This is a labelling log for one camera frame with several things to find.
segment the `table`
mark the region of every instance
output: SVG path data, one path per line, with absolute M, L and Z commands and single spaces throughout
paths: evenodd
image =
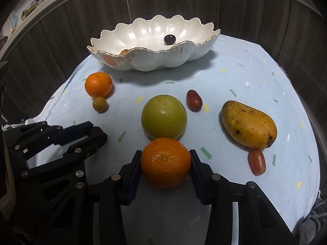
M 109 109 L 99 114 L 84 89 L 94 72 L 108 73 L 114 90 Z M 199 113 L 186 106 L 186 93 L 195 89 L 204 107 Z M 204 57 L 180 67 L 153 71 L 117 71 L 87 57 L 49 100 L 42 113 L 28 121 L 47 120 L 49 125 L 91 121 L 108 134 L 107 143 L 85 161 L 89 184 L 102 182 L 129 163 L 136 150 L 149 143 L 141 126 L 145 103 L 159 94 L 178 98 L 187 110 L 188 124 L 180 141 L 195 149 L 202 162 L 210 164 L 232 182 L 255 181 L 276 207 L 287 226 L 295 231 L 308 214 L 319 189 L 319 159 L 314 134 L 305 110 L 289 79 L 261 46 L 220 35 Z M 227 100 L 237 100 L 269 114 L 276 123 L 275 143 L 264 149 L 267 171 L 252 174 L 249 148 L 236 143 L 224 131 L 220 110 Z M 119 141 L 122 133 L 125 136 Z M 204 147 L 212 156 L 206 157 Z M 67 147 L 50 146 L 29 161 L 31 166 L 55 160 Z M 122 207 L 126 237 L 132 244 L 204 243 L 210 206 L 196 198 L 191 179 L 175 189 L 155 189 L 141 178 L 136 199 Z M 234 204 L 233 244 L 238 242 L 238 213 Z

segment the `green fruit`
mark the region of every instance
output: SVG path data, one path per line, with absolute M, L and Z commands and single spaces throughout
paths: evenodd
M 152 138 L 177 139 L 185 131 L 187 114 L 183 104 L 170 95 L 151 98 L 144 106 L 141 123 Z

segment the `scalloped bowl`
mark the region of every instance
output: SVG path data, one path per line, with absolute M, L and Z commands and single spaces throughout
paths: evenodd
M 166 45 L 164 37 L 176 37 L 173 45 Z M 89 52 L 100 62 L 117 70 L 173 68 L 205 55 L 220 34 L 212 23 L 201 24 L 200 19 L 185 20 L 176 15 L 166 19 L 161 15 L 151 20 L 137 18 L 132 24 L 119 23 L 115 30 L 103 30 L 100 38 L 91 38 Z

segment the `tangerine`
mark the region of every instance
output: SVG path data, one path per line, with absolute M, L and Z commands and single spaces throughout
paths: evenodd
M 103 72 L 90 74 L 85 81 L 85 90 L 92 98 L 105 98 L 112 89 L 112 79 Z
M 190 173 L 191 156 L 185 146 L 172 138 L 150 142 L 141 156 L 141 170 L 147 181 L 158 188 L 172 188 Z

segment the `ceramic fruit bowl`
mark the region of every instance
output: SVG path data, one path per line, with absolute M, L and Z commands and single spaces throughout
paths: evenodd
M 157 15 L 151 20 L 137 18 L 129 25 L 119 23 L 113 31 L 103 30 L 100 38 L 91 38 L 92 46 L 87 49 L 114 69 L 148 72 L 202 57 L 219 34 L 220 29 L 214 31 L 212 23 L 203 25 L 198 18 Z

